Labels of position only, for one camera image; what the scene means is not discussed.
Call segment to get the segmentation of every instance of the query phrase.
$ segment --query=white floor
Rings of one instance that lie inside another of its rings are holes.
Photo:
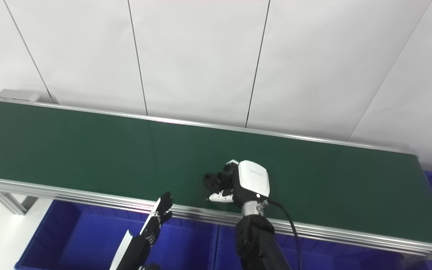
[[[51,201],[38,199],[25,216],[11,214],[0,203],[0,270],[14,269]]]

